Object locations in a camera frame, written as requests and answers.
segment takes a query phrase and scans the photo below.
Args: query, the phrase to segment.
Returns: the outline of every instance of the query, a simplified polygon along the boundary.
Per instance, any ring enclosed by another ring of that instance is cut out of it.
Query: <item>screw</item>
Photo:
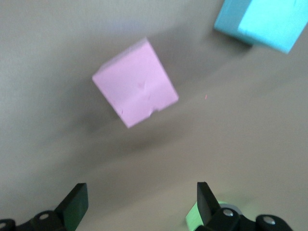
[[[223,210],[223,214],[228,217],[233,217],[233,212],[230,209]]]
[[[275,220],[274,220],[273,218],[271,218],[271,217],[268,217],[268,216],[263,217],[263,220],[264,220],[266,223],[270,224],[270,225],[276,224]]]

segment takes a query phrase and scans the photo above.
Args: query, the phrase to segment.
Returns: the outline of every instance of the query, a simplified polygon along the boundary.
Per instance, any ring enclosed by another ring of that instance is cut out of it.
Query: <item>white surface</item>
[[[249,49],[212,31],[221,5],[0,1],[0,218],[86,182],[78,230],[184,231],[207,181],[251,219],[307,230],[307,28],[288,55]],[[145,36],[180,100],[127,129],[91,76]]]

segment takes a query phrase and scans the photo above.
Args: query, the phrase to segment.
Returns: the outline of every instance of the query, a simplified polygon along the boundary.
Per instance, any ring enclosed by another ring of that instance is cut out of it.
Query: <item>blue foam block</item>
[[[288,53],[308,22],[308,0],[225,0],[214,28]]]

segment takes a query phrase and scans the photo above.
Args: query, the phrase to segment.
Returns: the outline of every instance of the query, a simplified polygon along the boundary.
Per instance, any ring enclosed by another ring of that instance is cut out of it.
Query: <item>pink foam block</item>
[[[128,128],[179,99],[147,39],[101,66],[93,81]]]

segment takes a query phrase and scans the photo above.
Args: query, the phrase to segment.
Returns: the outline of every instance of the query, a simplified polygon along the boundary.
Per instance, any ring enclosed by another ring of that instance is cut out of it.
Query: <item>foam block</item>
[[[225,0],[214,28],[288,53],[307,22],[307,0]]]
[[[147,39],[103,64],[92,79],[128,128],[179,99]]]

